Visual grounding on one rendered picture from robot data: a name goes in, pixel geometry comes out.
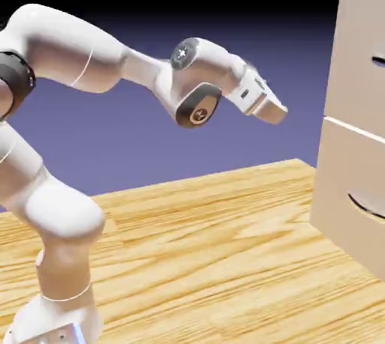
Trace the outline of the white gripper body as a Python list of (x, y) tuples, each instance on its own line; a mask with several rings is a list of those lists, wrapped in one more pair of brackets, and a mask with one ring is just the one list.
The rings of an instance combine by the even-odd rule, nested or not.
[(288, 108), (280, 102), (264, 80), (256, 80), (256, 85), (259, 96), (247, 110), (247, 115), (273, 125), (281, 123), (288, 114)]

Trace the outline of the beige painted cabinet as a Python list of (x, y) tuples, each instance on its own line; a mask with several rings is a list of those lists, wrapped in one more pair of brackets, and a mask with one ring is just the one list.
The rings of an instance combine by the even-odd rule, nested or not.
[(339, 0), (310, 222), (385, 281), (385, 0)]

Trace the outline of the beige drawer front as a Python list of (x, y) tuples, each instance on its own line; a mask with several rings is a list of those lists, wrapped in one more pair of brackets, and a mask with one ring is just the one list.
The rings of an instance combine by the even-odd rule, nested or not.
[(385, 137), (385, 0), (339, 0), (325, 114)]
[(385, 281), (385, 219), (366, 213), (351, 190), (385, 194), (385, 139), (331, 117), (323, 120), (310, 221)]

